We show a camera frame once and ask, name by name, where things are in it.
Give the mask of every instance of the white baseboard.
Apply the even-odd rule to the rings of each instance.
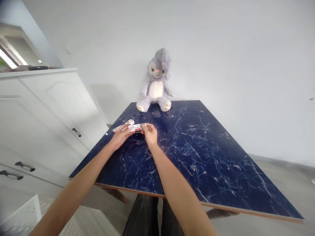
[[[266,162],[279,163],[279,164],[282,164],[282,165],[285,165],[285,166],[289,166],[289,167],[296,167],[296,168],[307,170],[307,171],[315,171],[315,167],[312,167],[312,166],[307,166],[307,165],[298,164],[298,163],[294,163],[294,162],[278,160],[278,159],[274,159],[274,158],[270,158],[270,157],[258,156],[258,155],[254,155],[254,154],[250,154],[250,153],[248,153],[248,155],[253,160],[260,160],[260,161],[266,161]]]

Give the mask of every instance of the plush toy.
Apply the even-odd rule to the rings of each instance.
[[[151,103],[158,103],[162,111],[168,111],[171,108],[171,101],[164,97],[164,91],[167,95],[173,97],[167,80],[171,76],[171,58],[165,48],[161,48],[155,53],[148,65],[147,75],[149,81],[141,90],[143,100],[137,102],[139,111],[147,112]]]

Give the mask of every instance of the table edge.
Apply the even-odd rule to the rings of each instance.
[[[127,192],[140,193],[140,194],[144,194],[144,195],[148,195],[148,196],[152,196],[152,197],[166,198],[165,195],[157,194],[157,193],[144,192],[144,191],[139,191],[139,190],[134,190],[134,189],[129,189],[129,188],[99,184],[99,183],[94,183],[94,185],[104,186],[107,188],[112,188],[112,189],[122,190],[122,191],[127,191]],[[221,210],[244,213],[244,214],[248,214],[248,215],[255,215],[255,216],[260,216],[260,217],[270,218],[270,219],[275,219],[275,220],[288,221],[288,222],[302,224],[302,225],[304,224],[303,219],[298,219],[298,218],[293,218],[293,217],[288,217],[288,216],[273,215],[273,214],[269,214],[269,213],[262,213],[262,212],[258,212],[258,211],[251,211],[251,210],[246,210],[246,209],[234,208],[234,207],[230,207],[230,206],[222,206],[222,205],[217,205],[217,204],[212,204],[212,203],[205,203],[205,202],[200,202],[200,203],[201,203],[201,205],[206,206],[206,207],[213,207],[213,208],[217,208],[217,209],[221,209]]]

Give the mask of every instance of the drawer handle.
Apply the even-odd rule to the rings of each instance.
[[[9,174],[6,170],[0,171],[0,175],[5,175],[6,177],[8,177],[10,179],[16,179],[16,180],[23,179],[23,176],[17,176],[15,174]]]
[[[79,137],[81,137],[82,135],[80,134],[80,132],[79,131],[77,131],[75,128],[73,128],[72,129],[73,131],[75,131],[76,132],[76,134],[79,136]]]
[[[25,170],[29,170],[30,172],[35,170],[35,168],[29,167],[27,165],[24,165],[24,164],[22,164],[22,162],[17,162],[17,163],[15,163],[15,165],[16,166],[20,166],[20,167],[22,167]]]

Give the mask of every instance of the marble tabletop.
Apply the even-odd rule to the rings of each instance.
[[[304,219],[201,101],[172,101],[168,112],[151,104],[146,113],[131,103],[70,178],[110,141],[114,135],[112,129],[129,119],[135,124],[154,124],[159,146],[203,205],[288,221]],[[112,155],[96,183],[164,195],[157,168],[141,134],[132,135]]]

